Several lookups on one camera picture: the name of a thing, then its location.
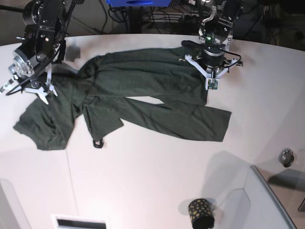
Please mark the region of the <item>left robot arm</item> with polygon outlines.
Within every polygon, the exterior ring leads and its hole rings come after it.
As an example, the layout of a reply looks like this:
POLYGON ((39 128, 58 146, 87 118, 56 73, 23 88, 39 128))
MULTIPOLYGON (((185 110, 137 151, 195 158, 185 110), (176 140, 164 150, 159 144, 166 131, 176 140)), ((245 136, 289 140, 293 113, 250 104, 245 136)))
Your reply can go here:
POLYGON ((195 67, 206 80, 219 79, 236 65, 239 54, 230 52, 233 27, 242 11, 241 0, 196 0, 199 13, 199 43, 182 41, 182 46, 198 52, 182 59, 195 67))

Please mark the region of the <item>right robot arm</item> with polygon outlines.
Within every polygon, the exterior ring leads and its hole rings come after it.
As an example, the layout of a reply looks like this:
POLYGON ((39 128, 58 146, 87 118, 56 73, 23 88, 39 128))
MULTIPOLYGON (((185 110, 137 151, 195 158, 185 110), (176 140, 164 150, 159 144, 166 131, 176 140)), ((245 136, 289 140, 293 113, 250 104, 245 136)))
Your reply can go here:
POLYGON ((48 103, 50 94, 57 95, 52 84, 52 66, 60 64, 65 55, 67 28, 76 5, 82 0, 32 0, 23 9, 26 25, 19 37, 21 46, 13 51, 13 63, 8 68, 12 77, 0 92, 37 94, 48 103))

